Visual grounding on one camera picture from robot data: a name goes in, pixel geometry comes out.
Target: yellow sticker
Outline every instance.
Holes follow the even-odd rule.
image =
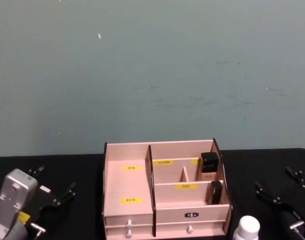
[[[122,167],[123,171],[138,171],[141,169],[142,169],[142,166],[123,166]]]
[[[176,189],[196,189],[197,184],[177,184]]]
[[[142,201],[141,197],[124,197],[120,199],[121,204],[139,204]]]
[[[153,165],[172,165],[174,160],[157,160],[152,162]]]
[[[18,215],[17,220],[18,220],[19,222],[21,222],[22,224],[25,224],[25,223],[28,221],[28,219],[29,219],[30,217],[31,217],[31,216],[29,216],[27,213],[24,213],[23,211],[21,211],[21,212],[19,213],[19,215]]]
[[[199,158],[191,159],[191,160],[190,160],[190,163],[191,163],[191,164],[198,164],[198,163],[199,163]]]

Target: wooden panel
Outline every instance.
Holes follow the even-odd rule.
[[[146,142],[110,143],[107,144],[107,155],[110,161],[143,160],[146,157],[148,145]]]
[[[220,155],[219,149],[217,149],[216,144],[212,145],[211,152],[216,153],[219,158],[216,180],[224,180],[224,166],[222,162],[222,156]]]
[[[107,228],[107,235],[124,235],[126,236],[128,232],[127,227],[108,227]],[[133,226],[131,228],[131,233],[133,235],[136,234],[151,234],[153,232],[153,225],[142,225],[142,226]]]
[[[153,160],[154,183],[162,184],[179,182],[183,167],[186,167],[189,180],[195,181],[198,168],[198,159],[199,157],[195,156],[186,158],[163,158]],[[171,164],[158,164],[158,162],[163,161],[170,161]]]
[[[157,223],[157,233],[164,231],[187,231],[188,226],[191,226],[193,231],[204,229],[222,229],[224,221],[188,221],[188,222],[172,222],[172,223]]]
[[[151,143],[152,159],[192,158],[210,152],[213,140],[168,141]]]
[[[206,201],[167,201],[159,202],[158,209],[174,209],[174,208],[187,208],[187,207],[204,207],[207,206]]]
[[[224,183],[224,185],[222,186],[220,202],[222,204],[229,204],[230,203],[228,195],[227,195],[226,183]],[[230,206],[230,208],[228,210],[227,219],[226,219],[226,222],[225,222],[225,224],[223,226],[223,230],[224,230],[225,233],[228,232],[228,228],[230,226],[231,217],[232,217],[232,206]]]
[[[183,239],[183,238],[195,238],[195,237],[210,237],[210,236],[224,236],[225,233],[222,228],[212,229],[197,229],[190,234],[187,231],[173,230],[173,231],[159,231],[156,237],[152,234],[134,234],[131,240],[152,240],[152,239]],[[129,240],[124,234],[123,235],[110,235],[107,240]]]
[[[109,157],[107,155],[107,143],[104,145],[104,166],[103,166],[103,189],[102,189],[102,203],[101,203],[101,219],[103,221],[104,226],[106,225],[106,220],[104,217],[104,209],[105,209],[105,203],[106,203],[106,192],[107,192],[107,182],[108,182],[108,162],[109,162]],[[104,234],[107,239],[107,230],[104,228]]]
[[[131,220],[132,225],[153,224],[153,215],[127,215],[127,216],[107,216],[106,226],[126,226],[128,220]]]
[[[145,158],[109,161],[105,217],[153,213],[151,186],[146,173]]]
[[[185,166],[182,168],[182,171],[181,171],[180,182],[189,182],[189,178],[187,175],[187,169]]]
[[[198,221],[226,221],[229,205],[206,205],[186,208],[157,208],[157,223],[198,222]],[[198,213],[198,217],[185,217],[186,213]]]
[[[163,202],[206,201],[210,181],[190,181],[187,183],[159,183],[154,186],[156,205]]]
[[[151,194],[151,203],[152,203],[152,236],[156,237],[156,198],[155,198],[155,183],[154,183],[154,168],[153,168],[153,158],[152,158],[152,146],[148,146],[148,158],[149,161],[149,174],[147,176],[150,177],[150,194]]]

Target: drawer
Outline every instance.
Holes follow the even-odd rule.
[[[200,207],[160,208],[156,211],[156,223],[225,221],[228,204]]]
[[[180,223],[157,223],[156,234],[166,231],[178,231],[181,233],[192,234],[198,230],[222,229],[225,221],[196,221],[196,222],[180,222]]]
[[[111,226],[106,227],[107,229],[107,236],[114,236],[114,235],[121,235],[127,238],[131,238],[132,235],[136,234],[152,234],[153,232],[153,225],[134,225],[132,228],[127,227],[118,227],[118,226]]]
[[[153,215],[107,216],[105,220],[106,226],[126,226],[129,220],[132,225],[153,224]]]

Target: gray-green wall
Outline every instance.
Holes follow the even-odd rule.
[[[211,138],[305,148],[305,0],[0,0],[0,156]]]

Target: black tabletop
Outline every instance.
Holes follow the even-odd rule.
[[[208,237],[208,240],[231,239],[239,219],[252,215],[260,222],[259,239],[287,239],[280,216],[256,198],[254,181],[269,185],[273,192],[280,192],[292,181],[285,174],[285,166],[305,170],[305,149],[223,150],[228,192],[233,205],[233,219],[228,238]],[[38,181],[58,196],[69,184],[77,183],[75,200],[51,215],[40,218],[47,225],[45,240],[104,239],[100,222],[102,195],[102,154],[49,155],[0,157],[0,189],[5,175],[18,168],[28,171],[45,165]]]

